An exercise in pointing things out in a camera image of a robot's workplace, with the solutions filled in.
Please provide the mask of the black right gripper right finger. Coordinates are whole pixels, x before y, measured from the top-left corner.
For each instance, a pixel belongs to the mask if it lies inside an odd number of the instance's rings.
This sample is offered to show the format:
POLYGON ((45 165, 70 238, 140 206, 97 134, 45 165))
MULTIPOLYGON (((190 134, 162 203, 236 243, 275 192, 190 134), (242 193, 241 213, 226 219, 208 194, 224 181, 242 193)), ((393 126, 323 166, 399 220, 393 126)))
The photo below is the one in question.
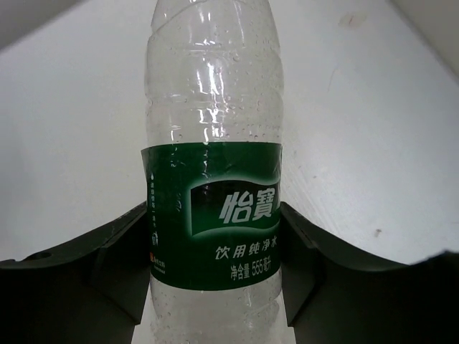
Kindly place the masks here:
POLYGON ((297 343, 456 343, 458 255, 402 264, 353 246, 282 204, 285 311, 297 343))

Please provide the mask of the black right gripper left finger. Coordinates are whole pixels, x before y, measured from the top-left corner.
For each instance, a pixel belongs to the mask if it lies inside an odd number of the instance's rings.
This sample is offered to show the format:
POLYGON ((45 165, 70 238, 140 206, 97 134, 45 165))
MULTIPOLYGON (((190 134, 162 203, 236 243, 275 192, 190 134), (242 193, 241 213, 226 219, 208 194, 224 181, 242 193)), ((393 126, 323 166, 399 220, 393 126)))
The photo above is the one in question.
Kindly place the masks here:
POLYGON ((149 283, 146 205, 1 262, 2 343, 131 343, 149 283))

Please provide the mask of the clear bottle green label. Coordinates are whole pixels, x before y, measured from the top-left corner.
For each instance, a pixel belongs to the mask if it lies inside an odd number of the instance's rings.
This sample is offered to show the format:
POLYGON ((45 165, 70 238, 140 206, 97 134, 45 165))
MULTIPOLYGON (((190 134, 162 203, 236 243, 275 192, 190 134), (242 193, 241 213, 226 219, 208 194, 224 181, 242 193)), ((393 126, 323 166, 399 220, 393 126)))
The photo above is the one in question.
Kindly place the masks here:
POLYGON ((274 343, 283 66, 267 1, 158 1, 146 50, 155 343, 274 343))

